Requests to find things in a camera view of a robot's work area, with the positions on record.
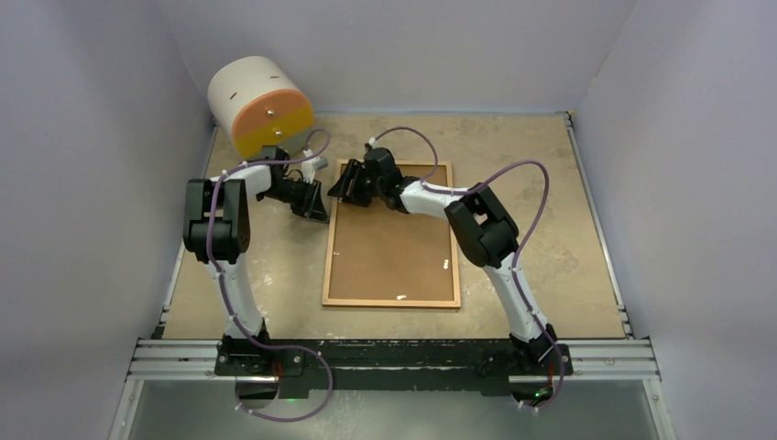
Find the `black aluminium mounting rail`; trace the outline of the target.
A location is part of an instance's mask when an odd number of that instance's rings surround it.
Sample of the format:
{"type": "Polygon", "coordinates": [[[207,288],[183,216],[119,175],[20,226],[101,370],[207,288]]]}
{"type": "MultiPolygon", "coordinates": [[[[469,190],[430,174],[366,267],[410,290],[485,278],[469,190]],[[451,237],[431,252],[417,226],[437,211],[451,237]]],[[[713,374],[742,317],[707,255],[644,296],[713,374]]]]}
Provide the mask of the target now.
{"type": "Polygon", "coordinates": [[[533,363],[507,339],[298,339],[282,350],[215,340],[141,340],[131,380],[228,381],[277,390],[472,391],[544,400],[560,382],[642,381],[660,377],[647,340],[567,340],[562,353],[533,363]]]}

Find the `round three-drawer cabinet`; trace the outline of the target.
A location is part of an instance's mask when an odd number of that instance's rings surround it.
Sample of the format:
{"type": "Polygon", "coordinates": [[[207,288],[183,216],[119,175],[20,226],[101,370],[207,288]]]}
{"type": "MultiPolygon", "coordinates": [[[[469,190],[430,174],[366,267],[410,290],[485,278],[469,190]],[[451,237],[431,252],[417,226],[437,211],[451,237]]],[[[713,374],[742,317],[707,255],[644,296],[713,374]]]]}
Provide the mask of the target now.
{"type": "Polygon", "coordinates": [[[237,154],[250,159],[265,146],[291,155],[305,148],[314,112],[309,98],[272,60],[232,61],[210,80],[207,101],[237,154]]]}

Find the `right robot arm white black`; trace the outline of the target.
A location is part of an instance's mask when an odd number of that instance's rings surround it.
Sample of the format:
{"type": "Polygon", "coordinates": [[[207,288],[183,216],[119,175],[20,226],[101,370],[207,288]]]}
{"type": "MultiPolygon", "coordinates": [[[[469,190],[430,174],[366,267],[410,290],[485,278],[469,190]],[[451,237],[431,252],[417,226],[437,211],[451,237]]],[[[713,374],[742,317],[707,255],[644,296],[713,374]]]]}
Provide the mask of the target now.
{"type": "Polygon", "coordinates": [[[328,192],[347,204],[367,207],[375,198],[406,215],[428,215],[448,222],[466,259],[493,284],[507,316],[517,366],[535,373],[551,353],[562,355],[553,326],[541,312],[520,266],[528,240],[487,182],[445,187],[402,173],[391,152],[373,148],[351,159],[328,192]]]}

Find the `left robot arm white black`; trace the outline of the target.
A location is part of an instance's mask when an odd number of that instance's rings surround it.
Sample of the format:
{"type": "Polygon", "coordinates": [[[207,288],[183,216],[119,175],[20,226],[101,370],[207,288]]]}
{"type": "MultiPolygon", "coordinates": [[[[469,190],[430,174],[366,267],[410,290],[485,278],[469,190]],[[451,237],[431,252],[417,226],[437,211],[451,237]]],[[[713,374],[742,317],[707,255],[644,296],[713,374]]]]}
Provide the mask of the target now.
{"type": "Polygon", "coordinates": [[[248,200],[276,200],[297,216],[328,223],[317,167],[308,163],[317,157],[307,150],[303,158],[292,159],[282,148],[265,146],[253,159],[215,178],[192,179],[186,186],[184,247],[206,266],[219,291],[225,315],[224,357],[237,357],[252,375],[268,371],[273,352],[284,347],[272,344],[247,274],[248,200]]]}

